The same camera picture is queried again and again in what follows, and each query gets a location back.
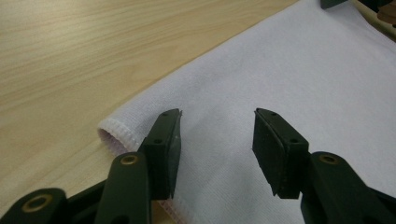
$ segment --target wooden table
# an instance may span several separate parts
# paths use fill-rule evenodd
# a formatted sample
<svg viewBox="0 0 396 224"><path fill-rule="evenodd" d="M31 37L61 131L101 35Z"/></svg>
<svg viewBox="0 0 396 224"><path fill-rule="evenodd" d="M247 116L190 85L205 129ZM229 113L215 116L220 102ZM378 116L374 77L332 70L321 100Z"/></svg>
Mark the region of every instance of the wooden table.
<svg viewBox="0 0 396 224"><path fill-rule="evenodd" d="M0 216L35 189L105 179L101 119L295 1L0 1Z"/></svg>

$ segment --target black object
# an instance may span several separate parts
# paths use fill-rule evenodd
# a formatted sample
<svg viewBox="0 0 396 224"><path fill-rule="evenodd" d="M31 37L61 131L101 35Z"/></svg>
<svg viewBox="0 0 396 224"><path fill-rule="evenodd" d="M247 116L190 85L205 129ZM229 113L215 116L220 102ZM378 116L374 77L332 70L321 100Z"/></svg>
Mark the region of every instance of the black object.
<svg viewBox="0 0 396 224"><path fill-rule="evenodd" d="M181 112L162 113L137 152L114 159L107 180L66 199L39 189L14 203L0 224L150 223L151 200L173 197L180 157Z"/></svg>
<svg viewBox="0 0 396 224"><path fill-rule="evenodd" d="M305 223L396 223L396 199L368 188L341 157L308 153L308 142L277 113L256 110L253 151L274 195L303 194Z"/></svg>
<svg viewBox="0 0 396 224"><path fill-rule="evenodd" d="M335 7L338 4L345 2L346 0L320 0L321 8ZM378 12L378 8L389 4L392 0L359 0L365 6L370 8L374 12Z"/></svg>

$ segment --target white cloth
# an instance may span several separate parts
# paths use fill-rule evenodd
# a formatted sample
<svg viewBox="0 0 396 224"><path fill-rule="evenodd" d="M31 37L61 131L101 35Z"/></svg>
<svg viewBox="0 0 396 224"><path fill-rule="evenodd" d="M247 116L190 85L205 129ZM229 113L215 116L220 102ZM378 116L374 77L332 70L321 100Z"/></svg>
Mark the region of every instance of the white cloth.
<svg viewBox="0 0 396 224"><path fill-rule="evenodd" d="M155 83L99 124L116 154L137 150L163 111L180 108L176 195L187 223L304 223L251 150L256 107L279 113L310 151L345 158L396 196L396 45L349 2L301 0Z"/></svg>

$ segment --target fabric fold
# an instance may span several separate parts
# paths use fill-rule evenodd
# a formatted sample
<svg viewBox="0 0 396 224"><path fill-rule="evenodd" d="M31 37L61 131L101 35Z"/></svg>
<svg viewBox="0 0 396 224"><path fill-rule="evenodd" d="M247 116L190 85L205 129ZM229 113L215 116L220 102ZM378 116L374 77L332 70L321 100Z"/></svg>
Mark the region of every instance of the fabric fold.
<svg viewBox="0 0 396 224"><path fill-rule="evenodd" d="M272 195L251 150L256 107L280 114L310 151L345 158L396 196L396 45L349 2L301 0L182 66L99 124L115 154L137 150L179 108L178 223L304 223L298 200Z"/></svg>

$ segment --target wood grain surface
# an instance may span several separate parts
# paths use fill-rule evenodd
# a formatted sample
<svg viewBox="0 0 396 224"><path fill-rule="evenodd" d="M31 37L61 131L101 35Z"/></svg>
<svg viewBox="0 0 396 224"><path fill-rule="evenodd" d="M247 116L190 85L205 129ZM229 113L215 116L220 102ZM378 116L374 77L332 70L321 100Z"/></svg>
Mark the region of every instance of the wood grain surface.
<svg viewBox="0 0 396 224"><path fill-rule="evenodd" d="M0 1L0 216L35 189L103 180L101 119L295 0ZM172 223L154 203L154 223Z"/></svg>

